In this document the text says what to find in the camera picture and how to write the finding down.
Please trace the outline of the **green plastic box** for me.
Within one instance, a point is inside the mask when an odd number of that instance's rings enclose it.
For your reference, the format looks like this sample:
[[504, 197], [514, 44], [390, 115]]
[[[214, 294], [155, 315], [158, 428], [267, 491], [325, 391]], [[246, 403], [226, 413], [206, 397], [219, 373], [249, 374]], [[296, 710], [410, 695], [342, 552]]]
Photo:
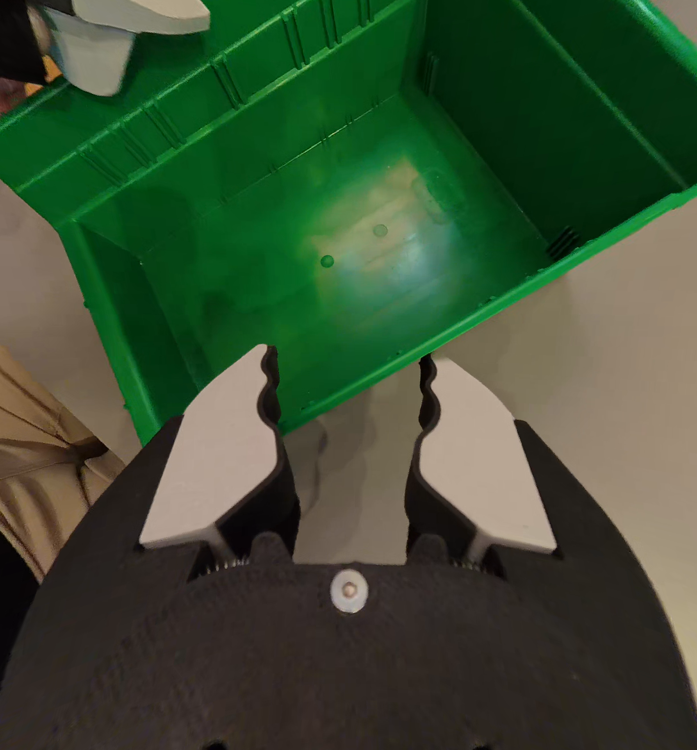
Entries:
[[697, 197], [649, 2], [205, 2], [0, 119], [142, 443], [257, 344], [287, 434]]

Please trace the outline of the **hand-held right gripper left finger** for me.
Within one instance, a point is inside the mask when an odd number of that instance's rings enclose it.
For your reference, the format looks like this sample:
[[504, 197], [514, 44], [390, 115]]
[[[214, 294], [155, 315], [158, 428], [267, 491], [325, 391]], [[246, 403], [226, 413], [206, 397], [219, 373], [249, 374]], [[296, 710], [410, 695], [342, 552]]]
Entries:
[[278, 429], [278, 384], [278, 350], [258, 344], [185, 408], [142, 548], [200, 541], [214, 558], [244, 558], [269, 533], [294, 556], [300, 501]]

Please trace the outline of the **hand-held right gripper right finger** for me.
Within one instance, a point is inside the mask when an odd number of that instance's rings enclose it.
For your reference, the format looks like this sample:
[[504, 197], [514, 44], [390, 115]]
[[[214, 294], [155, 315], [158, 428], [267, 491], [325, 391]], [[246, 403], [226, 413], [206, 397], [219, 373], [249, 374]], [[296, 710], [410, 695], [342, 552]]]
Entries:
[[407, 555], [429, 534], [457, 560], [482, 561], [493, 545], [552, 554], [557, 541], [504, 403], [454, 361], [432, 355], [419, 361], [419, 389]]

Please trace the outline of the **person's beige trouser leg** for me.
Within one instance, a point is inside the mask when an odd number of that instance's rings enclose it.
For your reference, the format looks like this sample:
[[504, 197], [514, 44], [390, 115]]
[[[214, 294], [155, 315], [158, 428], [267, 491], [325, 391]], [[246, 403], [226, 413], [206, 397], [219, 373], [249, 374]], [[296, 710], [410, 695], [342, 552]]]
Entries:
[[0, 534], [38, 583], [125, 467], [0, 343]]

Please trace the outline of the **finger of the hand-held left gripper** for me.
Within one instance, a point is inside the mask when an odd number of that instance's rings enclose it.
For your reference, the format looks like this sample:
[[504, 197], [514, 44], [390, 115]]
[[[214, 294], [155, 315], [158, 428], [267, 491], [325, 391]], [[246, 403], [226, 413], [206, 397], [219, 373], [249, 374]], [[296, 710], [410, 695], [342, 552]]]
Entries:
[[202, 1], [44, 1], [43, 52], [73, 86], [110, 97], [121, 88], [139, 34], [210, 28]]

